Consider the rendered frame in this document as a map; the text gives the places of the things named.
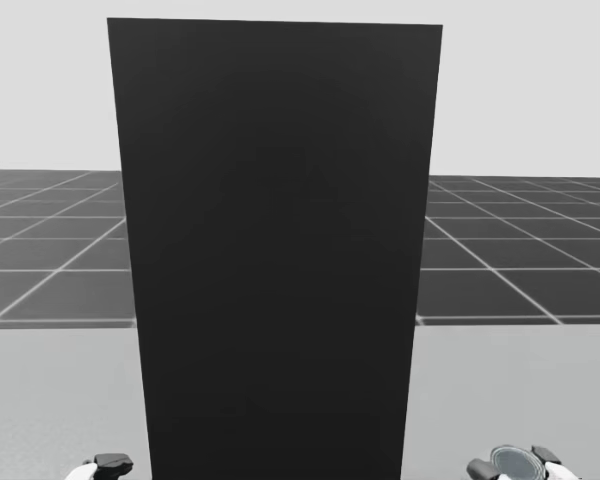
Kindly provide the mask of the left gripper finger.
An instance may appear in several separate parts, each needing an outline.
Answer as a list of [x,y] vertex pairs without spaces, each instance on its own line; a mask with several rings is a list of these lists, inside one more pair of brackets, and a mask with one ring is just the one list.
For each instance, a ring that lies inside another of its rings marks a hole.
[[124,453],[101,453],[73,468],[65,480],[119,480],[129,474],[134,466],[131,457]]

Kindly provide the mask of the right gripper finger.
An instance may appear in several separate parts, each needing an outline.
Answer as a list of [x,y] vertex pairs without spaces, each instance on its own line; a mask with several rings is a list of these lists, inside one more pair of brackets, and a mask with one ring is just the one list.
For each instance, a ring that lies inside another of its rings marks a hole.
[[499,469],[490,461],[479,458],[474,458],[467,464],[466,472],[472,480],[499,479]]
[[531,452],[543,464],[546,480],[574,480],[574,473],[548,448],[532,445]]

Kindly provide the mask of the black screen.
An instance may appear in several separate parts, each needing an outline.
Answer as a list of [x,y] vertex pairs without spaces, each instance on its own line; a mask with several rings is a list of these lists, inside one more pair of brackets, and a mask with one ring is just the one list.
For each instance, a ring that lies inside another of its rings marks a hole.
[[400,480],[442,27],[107,29],[152,480]]

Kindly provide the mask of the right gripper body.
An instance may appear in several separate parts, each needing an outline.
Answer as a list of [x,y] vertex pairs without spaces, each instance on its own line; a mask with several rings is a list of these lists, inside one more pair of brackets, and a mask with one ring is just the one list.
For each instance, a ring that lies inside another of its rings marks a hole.
[[541,461],[520,447],[497,446],[490,453],[490,461],[510,480],[547,480]]

